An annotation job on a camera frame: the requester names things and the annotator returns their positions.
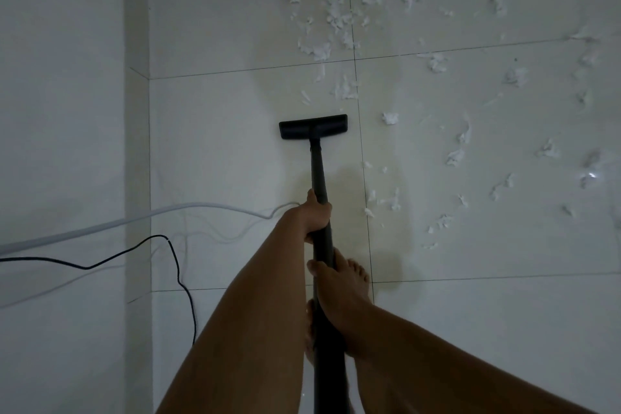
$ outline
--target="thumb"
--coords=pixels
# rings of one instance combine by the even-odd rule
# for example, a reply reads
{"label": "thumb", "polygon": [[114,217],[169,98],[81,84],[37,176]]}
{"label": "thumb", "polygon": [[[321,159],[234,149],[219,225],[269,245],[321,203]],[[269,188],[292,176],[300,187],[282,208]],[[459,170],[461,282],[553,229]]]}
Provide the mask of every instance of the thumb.
{"label": "thumb", "polygon": [[310,260],[306,262],[306,268],[309,269],[309,272],[313,277],[317,277],[319,274],[324,273],[328,269],[328,266],[325,262]]}

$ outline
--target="black tube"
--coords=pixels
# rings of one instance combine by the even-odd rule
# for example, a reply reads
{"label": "black tube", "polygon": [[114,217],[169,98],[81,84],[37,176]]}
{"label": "black tube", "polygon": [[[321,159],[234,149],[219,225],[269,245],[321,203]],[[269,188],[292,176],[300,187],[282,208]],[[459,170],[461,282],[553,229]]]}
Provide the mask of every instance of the black tube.
{"label": "black tube", "polygon": [[[319,139],[310,140],[310,167],[312,188],[319,203],[328,202],[323,176],[323,161]],[[313,240],[313,257],[334,268],[334,248],[330,223],[310,234]],[[348,387],[345,372],[345,342],[343,336],[326,318],[317,298],[317,283],[313,284],[315,310],[315,414],[348,413]]]}

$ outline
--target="vacuum wand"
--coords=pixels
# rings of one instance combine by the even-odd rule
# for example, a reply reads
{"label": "vacuum wand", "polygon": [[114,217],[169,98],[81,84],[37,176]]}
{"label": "vacuum wand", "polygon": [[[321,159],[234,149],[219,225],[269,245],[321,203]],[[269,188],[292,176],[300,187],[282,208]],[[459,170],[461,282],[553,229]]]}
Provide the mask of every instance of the vacuum wand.
{"label": "vacuum wand", "polygon": [[[310,170],[312,188],[319,203],[328,202],[323,175],[320,139],[347,131],[347,115],[326,116],[310,120],[282,121],[279,124],[283,139],[310,141]],[[332,228],[330,223],[310,234],[313,240],[313,258],[335,267]],[[317,283],[313,285],[315,334],[315,414],[348,413],[348,387],[345,372],[345,342],[343,336],[325,316],[317,298]]]}

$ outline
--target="white cable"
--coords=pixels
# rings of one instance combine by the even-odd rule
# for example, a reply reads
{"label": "white cable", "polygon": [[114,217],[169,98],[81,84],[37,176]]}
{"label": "white cable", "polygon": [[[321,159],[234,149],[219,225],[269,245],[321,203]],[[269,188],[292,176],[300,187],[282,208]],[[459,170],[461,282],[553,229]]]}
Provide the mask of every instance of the white cable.
{"label": "white cable", "polygon": [[245,210],[243,208],[237,208],[236,206],[229,205],[221,205],[220,203],[203,203],[203,202],[194,202],[194,203],[182,203],[180,205],[170,205],[164,206],[163,208],[158,208],[157,210],[152,210],[148,213],[141,214],[139,216],[135,216],[133,218],[122,218],[120,220],[114,220],[103,224],[96,224],[95,226],[90,226],[89,228],[83,228],[81,230],[68,231],[67,233],[54,234],[52,236],[45,237],[37,237],[36,239],[29,239],[27,241],[20,241],[17,243],[9,243],[0,245],[0,256],[5,256],[7,254],[14,254],[18,252],[27,251],[28,249],[33,249],[35,247],[42,247],[44,245],[51,245],[56,243],[61,243],[63,241],[68,241],[69,239],[75,239],[77,237],[88,236],[89,234],[99,233],[101,231],[110,230],[112,228],[118,228],[119,226],[123,226],[124,224],[133,223],[135,221],[145,220],[147,218],[151,218],[152,216],[156,216],[157,214],[174,212],[176,210],[185,210],[186,208],[220,208],[222,210],[229,210],[231,212],[238,212],[249,214],[250,216],[256,216],[257,218],[261,218],[263,220],[270,220],[274,217],[276,212],[285,206],[299,206],[298,202],[289,202],[284,205],[276,206],[274,210],[270,214],[260,214],[256,212],[251,212],[250,210]]}

